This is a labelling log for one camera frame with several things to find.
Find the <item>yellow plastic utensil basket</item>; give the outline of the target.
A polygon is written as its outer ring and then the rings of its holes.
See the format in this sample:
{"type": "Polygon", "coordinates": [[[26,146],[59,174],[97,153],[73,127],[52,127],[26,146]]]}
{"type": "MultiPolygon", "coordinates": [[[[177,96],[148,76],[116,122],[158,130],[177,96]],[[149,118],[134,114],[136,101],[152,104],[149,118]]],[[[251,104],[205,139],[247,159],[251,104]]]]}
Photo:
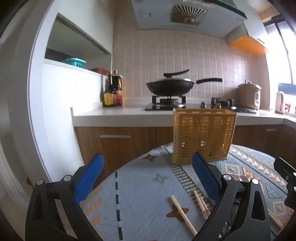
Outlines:
{"type": "Polygon", "coordinates": [[[236,125],[237,113],[217,108],[178,108],[173,110],[172,161],[191,164],[195,152],[207,162],[227,158],[236,125]]]}

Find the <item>patterned blue table cloth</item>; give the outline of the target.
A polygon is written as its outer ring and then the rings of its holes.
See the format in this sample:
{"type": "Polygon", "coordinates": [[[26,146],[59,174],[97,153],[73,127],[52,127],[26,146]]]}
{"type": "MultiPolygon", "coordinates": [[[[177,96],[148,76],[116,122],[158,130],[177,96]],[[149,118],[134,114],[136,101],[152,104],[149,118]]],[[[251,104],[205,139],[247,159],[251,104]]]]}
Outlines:
{"type": "MultiPolygon", "coordinates": [[[[209,210],[215,203],[207,197],[191,165],[173,163],[172,152],[172,144],[167,144],[137,157],[109,175],[81,202],[103,240],[192,240],[171,195],[196,230],[205,220],[193,191],[209,210]]],[[[232,145],[227,159],[215,166],[238,181],[257,178],[267,208],[286,225],[294,211],[284,204],[287,183],[273,163],[274,157],[268,154],[232,145]]]]}

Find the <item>white electric kettle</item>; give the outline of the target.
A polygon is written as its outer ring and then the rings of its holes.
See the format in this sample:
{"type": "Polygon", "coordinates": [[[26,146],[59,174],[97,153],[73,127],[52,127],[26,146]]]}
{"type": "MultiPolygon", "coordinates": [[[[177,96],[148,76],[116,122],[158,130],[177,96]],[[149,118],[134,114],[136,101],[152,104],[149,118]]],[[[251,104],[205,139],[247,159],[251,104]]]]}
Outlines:
{"type": "Polygon", "coordinates": [[[276,93],[275,112],[285,113],[285,94],[282,91],[276,93]]]}

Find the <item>beige rice cooker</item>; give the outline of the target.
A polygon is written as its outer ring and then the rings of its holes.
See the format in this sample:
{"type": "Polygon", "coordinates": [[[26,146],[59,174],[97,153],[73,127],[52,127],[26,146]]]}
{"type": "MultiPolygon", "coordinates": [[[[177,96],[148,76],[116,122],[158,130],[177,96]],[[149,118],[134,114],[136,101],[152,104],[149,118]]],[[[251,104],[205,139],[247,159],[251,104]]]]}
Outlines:
{"type": "Polygon", "coordinates": [[[252,82],[240,84],[237,87],[237,101],[242,108],[258,110],[261,101],[261,87],[252,82]]]}

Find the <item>black gas stove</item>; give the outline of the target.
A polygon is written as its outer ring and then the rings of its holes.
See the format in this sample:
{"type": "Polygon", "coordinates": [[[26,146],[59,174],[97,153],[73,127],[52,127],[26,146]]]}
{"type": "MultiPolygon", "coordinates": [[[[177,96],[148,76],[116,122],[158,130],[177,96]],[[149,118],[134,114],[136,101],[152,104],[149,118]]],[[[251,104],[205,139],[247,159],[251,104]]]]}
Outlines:
{"type": "Polygon", "coordinates": [[[212,97],[209,103],[205,101],[189,103],[185,96],[178,98],[152,96],[152,102],[149,103],[145,111],[171,111],[175,108],[222,108],[231,110],[237,113],[257,113],[255,109],[243,108],[239,106],[240,102],[235,102],[234,99],[221,100],[220,98],[212,97]]]}

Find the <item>brown tray on shelf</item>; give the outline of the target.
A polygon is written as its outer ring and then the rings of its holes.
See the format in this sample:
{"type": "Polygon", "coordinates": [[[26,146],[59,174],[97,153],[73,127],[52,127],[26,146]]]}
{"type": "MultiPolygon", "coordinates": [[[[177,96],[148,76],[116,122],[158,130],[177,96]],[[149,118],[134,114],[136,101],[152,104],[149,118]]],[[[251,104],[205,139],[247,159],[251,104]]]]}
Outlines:
{"type": "Polygon", "coordinates": [[[105,75],[108,76],[109,75],[109,70],[106,70],[104,68],[93,68],[90,71],[93,71],[95,73],[101,74],[101,75],[105,75]]]}

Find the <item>black wok lid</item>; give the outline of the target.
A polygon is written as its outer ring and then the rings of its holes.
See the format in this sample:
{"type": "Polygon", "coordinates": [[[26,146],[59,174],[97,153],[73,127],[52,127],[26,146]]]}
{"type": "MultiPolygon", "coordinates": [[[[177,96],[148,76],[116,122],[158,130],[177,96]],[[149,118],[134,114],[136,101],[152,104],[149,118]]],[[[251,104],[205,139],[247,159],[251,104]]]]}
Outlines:
{"type": "Polygon", "coordinates": [[[164,73],[162,78],[159,78],[157,81],[162,81],[162,80],[169,80],[172,78],[175,78],[176,76],[181,76],[187,72],[189,72],[190,70],[183,70],[183,71],[179,71],[179,72],[172,72],[172,73],[164,73]]]}

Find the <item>teal plastic basket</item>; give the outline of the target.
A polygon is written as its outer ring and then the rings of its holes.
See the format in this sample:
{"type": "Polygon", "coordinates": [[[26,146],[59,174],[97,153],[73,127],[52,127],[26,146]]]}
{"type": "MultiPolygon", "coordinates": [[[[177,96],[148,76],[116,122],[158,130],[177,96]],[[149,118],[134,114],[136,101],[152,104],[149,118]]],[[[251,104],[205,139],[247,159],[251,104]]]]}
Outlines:
{"type": "Polygon", "coordinates": [[[75,67],[84,68],[86,62],[78,58],[68,58],[62,61],[62,63],[69,64],[75,67]]]}

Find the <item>white range hood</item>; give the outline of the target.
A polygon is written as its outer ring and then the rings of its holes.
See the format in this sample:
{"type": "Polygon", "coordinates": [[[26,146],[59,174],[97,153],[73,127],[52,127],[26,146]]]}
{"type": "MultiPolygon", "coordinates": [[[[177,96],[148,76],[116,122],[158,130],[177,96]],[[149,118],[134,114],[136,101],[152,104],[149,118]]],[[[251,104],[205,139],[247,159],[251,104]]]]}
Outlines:
{"type": "Polygon", "coordinates": [[[247,20],[232,1],[132,1],[140,29],[169,29],[224,38],[247,20]]]}

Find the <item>orange wall cabinet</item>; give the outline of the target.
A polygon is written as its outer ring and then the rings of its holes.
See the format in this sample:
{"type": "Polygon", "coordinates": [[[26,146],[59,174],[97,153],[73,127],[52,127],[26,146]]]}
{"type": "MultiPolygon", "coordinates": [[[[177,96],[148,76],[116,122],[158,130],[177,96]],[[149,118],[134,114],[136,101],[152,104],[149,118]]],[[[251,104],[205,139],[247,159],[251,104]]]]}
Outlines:
{"type": "Polygon", "coordinates": [[[229,46],[240,49],[241,51],[255,57],[265,55],[268,51],[263,44],[247,35],[230,43],[229,46]]]}

